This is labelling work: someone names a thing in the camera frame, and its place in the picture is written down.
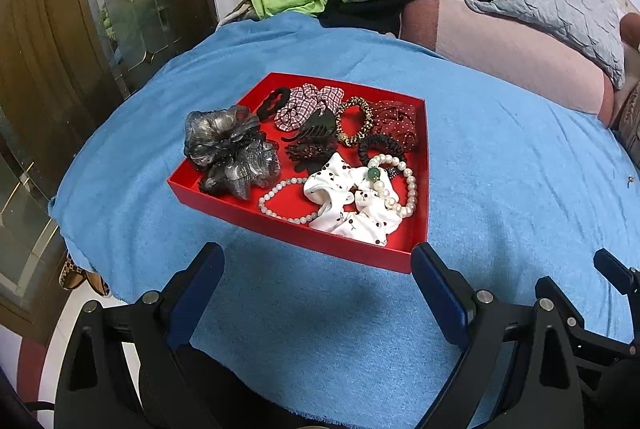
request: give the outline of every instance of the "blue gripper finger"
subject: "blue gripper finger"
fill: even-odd
[[[465,351],[468,327],[476,314],[473,289],[462,274],[447,268],[428,243],[412,250],[411,269],[445,339]]]

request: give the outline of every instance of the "bed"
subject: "bed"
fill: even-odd
[[[428,240],[444,262],[474,287],[519,303],[531,303],[536,280],[550,275],[589,329],[631,340],[625,298],[591,260],[605,247],[640,265],[640,187],[628,183],[638,173],[597,113],[418,45],[324,29],[296,12],[224,26],[172,59],[94,133],[50,204],[76,263],[135,301],[216,241],[226,268],[196,348],[291,411],[353,427],[413,427],[458,354],[410,275],[235,227],[181,205],[166,184],[183,157],[187,113],[234,104],[273,71],[424,98]]]

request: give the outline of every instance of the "wooden door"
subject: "wooden door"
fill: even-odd
[[[49,339],[66,294],[48,200],[89,136],[213,16],[212,0],[0,0],[0,323]]]

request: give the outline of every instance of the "pearl bracelet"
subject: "pearl bracelet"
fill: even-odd
[[[318,218],[318,213],[312,213],[306,216],[300,216],[300,218],[284,218],[283,216],[278,216],[276,213],[274,213],[273,211],[267,208],[266,203],[269,200],[271,200],[274,196],[276,196],[277,192],[281,191],[284,186],[291,185],[291,184],[303,184],[305,182],[306,182],[306,178],[289,178],[287,180],[283,180],[282,182],[275,184],[275,186],[273,187],[273,189],[271,189],[271,191],[269,191],[267,194],[265,194],[262,198],[258,200],[258,207],[260,208],[261,212],[263,212],[267,216],[271,216],[272,218],[284,219],[285,221],[290,221],[290,223],[296,223],[296,224],[300,224],[300,223],[304,224],[304,223],[307,223],[308,221],[313,221],[314,219]]]
[[[379,166],[382,164],[398,167],[398,170],[406,178],[408,192],[405,206],[397,203],[394,198],[389,196],[389,191],[385,189],[385,184],[380,180]],[[369,160],[367,167],[369,167],[367,177],[373,182],[373,190],[379,197],[385,199],[385,207],[395,212],[401,218],[409,218],[413,216],[418,203],[418,186],[415,181],[414,172],[406,166],[406,162],[403,162],[397,156],[377,154]]]

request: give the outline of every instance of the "black spiral hair tie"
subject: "black spiral hair tie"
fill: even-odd
[[[258,119],[260,119],[260,122],[264,122],[269,117],[275,115],[277,112],[283,109],[287,102],[289,102],[290,96],[291,90],[289,88],[283,87],[273,90],[267,96],[267,98],[262,101],[260,108],[258,108],[255,112],[255,114],[258,116]]]
[[[369,149],[376,148],[380,152],[389,154],[391,156],[397,156],[402,162],[406,162],[406,156],[404,155],[404,149],[393,138],[383,133],[374,133],[367,136],[362,142],[358,144],[358,158],[360,163],[364,166],[369,165]],[[400,171],[396,167],[389,167],[386,169],[386,173],[389,175],[389,180],[393,180]]]

